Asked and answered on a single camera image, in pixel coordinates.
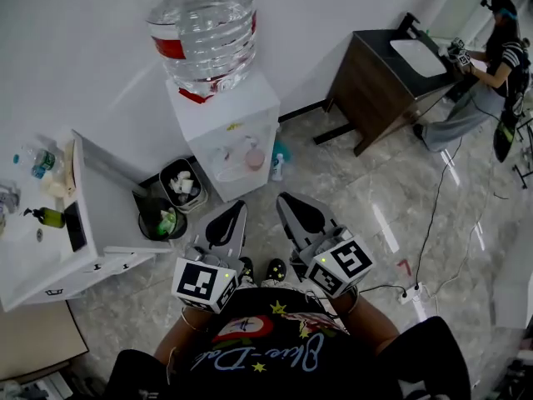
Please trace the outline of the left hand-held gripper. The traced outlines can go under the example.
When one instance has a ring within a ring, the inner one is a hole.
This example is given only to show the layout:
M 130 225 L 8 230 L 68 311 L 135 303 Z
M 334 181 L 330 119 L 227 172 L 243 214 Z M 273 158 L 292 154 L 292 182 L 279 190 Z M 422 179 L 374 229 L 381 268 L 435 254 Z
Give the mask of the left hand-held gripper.
M 239 199 L 222 204 L 197 224 L 190 243 L 176 262 L 172 295 L 185 305 L 219 314 L 240 285 L 240 260 L 247 224 L 247 205 Z

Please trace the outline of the pink cup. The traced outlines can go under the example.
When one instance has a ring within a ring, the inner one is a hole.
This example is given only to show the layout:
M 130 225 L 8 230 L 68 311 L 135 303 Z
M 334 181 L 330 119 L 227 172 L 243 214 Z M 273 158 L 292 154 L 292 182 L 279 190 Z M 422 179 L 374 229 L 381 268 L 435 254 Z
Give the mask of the pink cup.
M 245 155 L 245 164 L 251 171 L 258 171 L 265 162 L 265 153 L 258 147 L 251 147 Z

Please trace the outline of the white water dispenser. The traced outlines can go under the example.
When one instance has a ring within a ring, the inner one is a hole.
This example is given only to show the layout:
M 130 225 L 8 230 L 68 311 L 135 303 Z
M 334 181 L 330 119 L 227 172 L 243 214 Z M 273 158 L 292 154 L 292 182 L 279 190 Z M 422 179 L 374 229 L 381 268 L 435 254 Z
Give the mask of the white water dispenser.
M 182 96 L 172 81 L 166 86 L 182 136 L 222 201 L 230 202 L 267 183 L 280 101 L 261 71 L 254 69 L 237 87 L 202 104 Z M 244 125 L 228 132 L 231 123 Z M 246 136 L 257 137 L 258 148 L 265 153 L 258 171 L 245 164 Z M 218 161 L 222 147 L 232 149 L 231 160 L 225 165 Z

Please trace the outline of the person's left forearm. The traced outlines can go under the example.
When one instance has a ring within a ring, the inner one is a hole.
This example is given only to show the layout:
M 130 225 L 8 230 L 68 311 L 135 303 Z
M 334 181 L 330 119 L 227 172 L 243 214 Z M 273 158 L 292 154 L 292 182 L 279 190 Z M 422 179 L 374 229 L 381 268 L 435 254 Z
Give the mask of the person's left forearm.
M 194 307 L 184 307 L 181 316 L 159 343 L 154 358 L 167 365 L 171 353 L 185 354 L 208 329 L 212 314 Z

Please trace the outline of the green plastic bottle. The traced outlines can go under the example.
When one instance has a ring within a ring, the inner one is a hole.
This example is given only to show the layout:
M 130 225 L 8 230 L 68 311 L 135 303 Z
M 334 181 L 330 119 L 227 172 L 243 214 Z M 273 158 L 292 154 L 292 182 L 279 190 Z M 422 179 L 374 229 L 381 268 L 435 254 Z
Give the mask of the green plastic bottle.
M 167 236 L 173 233 L 177 225 L 177 216 L 175 212 L 170 209 L 169 211 L 161 210 L 162 220 L 156 227 L 156 232 L 159 236 Z

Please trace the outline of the white trash bin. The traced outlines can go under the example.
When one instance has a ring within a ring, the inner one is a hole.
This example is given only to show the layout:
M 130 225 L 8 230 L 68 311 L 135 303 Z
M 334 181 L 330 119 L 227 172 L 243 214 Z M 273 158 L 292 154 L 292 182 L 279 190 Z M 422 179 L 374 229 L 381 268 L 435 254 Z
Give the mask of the white trash bin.
M 168 200 L 182 213 L 190 213 L 207 202 L 207 190 L 185 158 L 168 163 L 160 171 L 159 181 Z

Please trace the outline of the black mesh trash bin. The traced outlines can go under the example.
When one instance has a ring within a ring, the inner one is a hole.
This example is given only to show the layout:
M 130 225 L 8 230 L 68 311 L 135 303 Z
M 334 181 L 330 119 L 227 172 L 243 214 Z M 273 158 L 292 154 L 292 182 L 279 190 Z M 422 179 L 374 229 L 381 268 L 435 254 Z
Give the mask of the black mesh trash bin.
M 141 197 L 133 194 L 139 215 L 137 219 L 138 226 L 142 234 L 153 241 L 170 241 L 180 238 L 187 230 L 187 217 L 181 213 L 170 201 L 163 197 Z M 161 210 L 169 211 L 172 209 L 177 216 L 177 225 L 172 234 L 159 236 L 156 232 L 158 223 L 162 220 Z

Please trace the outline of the white power strip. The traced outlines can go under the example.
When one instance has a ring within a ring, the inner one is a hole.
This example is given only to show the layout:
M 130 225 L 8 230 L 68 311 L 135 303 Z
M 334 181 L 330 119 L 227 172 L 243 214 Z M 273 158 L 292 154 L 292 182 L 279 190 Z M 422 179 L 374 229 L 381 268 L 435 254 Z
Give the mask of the white power strip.
M 424 292 L 424 285 L 419 282 L 413 286 L 404 289 L 399 296 L 399 303 L 401 305 L 406 305 L 409 302 L 419 301 L 422 293 Z

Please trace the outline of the brown wooden vanity cabinet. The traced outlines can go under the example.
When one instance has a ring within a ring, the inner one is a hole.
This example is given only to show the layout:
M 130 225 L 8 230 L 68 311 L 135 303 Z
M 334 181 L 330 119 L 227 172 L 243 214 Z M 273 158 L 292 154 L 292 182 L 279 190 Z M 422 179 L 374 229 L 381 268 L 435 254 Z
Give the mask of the brown wooden vanity cabinet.
M 407 41 L 427 49 L 443 64 L 444 72 L 424 77 L 392 44 Z M 438 46 L 415 28 L 355 31 L 323 104 L 325 112 L 337 106 L 361 135 L 353 152 L 363 154 L 391 133 L 402 118 L 423 104 L 429 108 L 463 79 L 451 62 L 438 55 Z

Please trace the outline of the person's black printed shirt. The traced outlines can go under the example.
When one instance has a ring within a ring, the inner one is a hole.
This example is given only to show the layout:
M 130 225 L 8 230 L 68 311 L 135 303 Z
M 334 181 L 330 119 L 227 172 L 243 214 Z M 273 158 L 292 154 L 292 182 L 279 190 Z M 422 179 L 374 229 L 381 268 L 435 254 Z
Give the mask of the person's black printed shirt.
M 399 333 L 375 355 L 302 292 L 240 289 L 167 365 L 154 353 L 120 352 L 103 399 L 471 400 L 465 359 L 442 318 Z

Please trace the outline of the white vanity cabinet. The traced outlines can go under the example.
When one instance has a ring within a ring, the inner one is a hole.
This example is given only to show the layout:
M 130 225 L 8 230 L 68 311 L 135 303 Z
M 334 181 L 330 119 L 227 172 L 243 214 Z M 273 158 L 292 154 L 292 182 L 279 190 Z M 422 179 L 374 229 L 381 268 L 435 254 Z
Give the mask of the white vanity cabinet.
M 125 176 L 118 161 L 80 133 L 71 131 L 59 140 L 64 149 L 73 145 L 73 194 L 54 198 L 41 192 L 39 181 L 17 171 L 14 181 L 20 189 L 19 209 L 6 213 L 0 234 L 0 302 L 4 311 L 21 305 L 49 303 L 72 298 L 113 275 L 124 273 L 172 245 L 146 238 L 137 223 L 139 210 L 133 194 L 146 192 Z M 27 209 L 41 207 L 64 212 L 77 202 L 87 245 L 72 251 L 66 228 L 43 226 Z M 36 232 L 42 229 L 42 241 Z M 94 265 L 101 269 L 94 271 Z M 123 270 L 123 264 L 129 269 Z M 48 289 L 63 289 L 62 295 L 48 296 Z

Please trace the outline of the white soap lump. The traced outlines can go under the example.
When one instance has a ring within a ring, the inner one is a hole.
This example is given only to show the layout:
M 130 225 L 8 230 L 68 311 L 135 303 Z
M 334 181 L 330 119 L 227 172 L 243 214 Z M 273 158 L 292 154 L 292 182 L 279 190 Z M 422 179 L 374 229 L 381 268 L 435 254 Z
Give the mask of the white soap lump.
M 67 187 L 64 182 L 57 180 L 51 173 L 45 172 L 40 181 L 40 190 L 54 198 L 64 198 L 67 194 Z

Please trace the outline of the white sink basin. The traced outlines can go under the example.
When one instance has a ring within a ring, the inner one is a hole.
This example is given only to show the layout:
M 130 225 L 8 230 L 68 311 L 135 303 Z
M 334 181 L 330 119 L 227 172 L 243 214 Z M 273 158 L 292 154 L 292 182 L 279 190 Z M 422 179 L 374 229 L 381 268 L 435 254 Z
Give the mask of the white sink basin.
M 418 40 L 392 40 L 392 48 L 424 78 L 432 78 L 447 72 L 442 61 Z

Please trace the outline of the brown flat panel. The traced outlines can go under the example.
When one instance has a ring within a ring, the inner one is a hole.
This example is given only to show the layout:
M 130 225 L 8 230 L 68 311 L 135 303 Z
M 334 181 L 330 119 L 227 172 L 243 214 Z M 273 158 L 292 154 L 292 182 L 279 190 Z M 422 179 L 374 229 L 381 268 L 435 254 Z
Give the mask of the brown flat panel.
M 89 351 L 66 302 L 0 306 L 0 381 L 24 378 Z

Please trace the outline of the black faucet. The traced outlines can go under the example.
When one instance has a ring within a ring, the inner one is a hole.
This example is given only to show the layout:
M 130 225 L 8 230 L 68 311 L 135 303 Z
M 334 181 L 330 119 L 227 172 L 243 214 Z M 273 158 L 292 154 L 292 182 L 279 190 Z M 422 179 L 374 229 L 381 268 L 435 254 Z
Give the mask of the black faucet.
M 409 36 L 410 38 L 418 38 L 421 36 L 421 32 L 416 27 L 419 23 L 420 21 L 413 13 L 407 12 L 401 20 L 396 33 L 399 37 Z

